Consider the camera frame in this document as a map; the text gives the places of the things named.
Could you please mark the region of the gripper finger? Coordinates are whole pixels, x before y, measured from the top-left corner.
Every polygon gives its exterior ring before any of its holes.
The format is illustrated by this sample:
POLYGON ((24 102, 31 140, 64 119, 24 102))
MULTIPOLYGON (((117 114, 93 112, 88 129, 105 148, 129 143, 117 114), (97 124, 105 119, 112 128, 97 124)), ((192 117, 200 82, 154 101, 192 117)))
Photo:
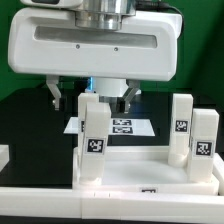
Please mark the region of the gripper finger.
POLYGON ((52 75, 46 76, 46 85, 54 97, 53 102, 56 110, 60 109, 60 99, 61 99, 61 92, 58 88, 58 83, 59 83, 58 76, 52 76, 52 75))
POLYGON ((122 113, 129 112, 129 104, 140 89, 140 82, 138 80, 127 79, 126 84, 128 85, 128 89, 122 97, 118 98, 118 111, 122 113))

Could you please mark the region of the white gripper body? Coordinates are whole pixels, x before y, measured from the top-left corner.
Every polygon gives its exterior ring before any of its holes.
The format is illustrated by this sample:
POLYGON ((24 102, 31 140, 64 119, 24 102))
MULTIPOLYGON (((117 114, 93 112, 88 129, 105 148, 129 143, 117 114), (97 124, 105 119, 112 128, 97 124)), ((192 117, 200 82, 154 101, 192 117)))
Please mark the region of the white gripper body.
POLYGON ((138 11, 118 31, 83 29, 72 11, 24 8, 11 23, 16 73, 168 81, 176 73, 182 17, 138 11))

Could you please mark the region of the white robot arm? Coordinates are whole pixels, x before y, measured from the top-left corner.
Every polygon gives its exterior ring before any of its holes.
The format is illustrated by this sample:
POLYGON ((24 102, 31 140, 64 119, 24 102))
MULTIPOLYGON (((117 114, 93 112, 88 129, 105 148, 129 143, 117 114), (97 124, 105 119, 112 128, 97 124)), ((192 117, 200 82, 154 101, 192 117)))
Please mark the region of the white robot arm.
POLYGON ((118 109, 128 110, 139 82, 176 73, 184 19, 162 0, 20 0, 8 63, 16 73, 41 74, 56 100, 60 76, 123 79, 118 109))

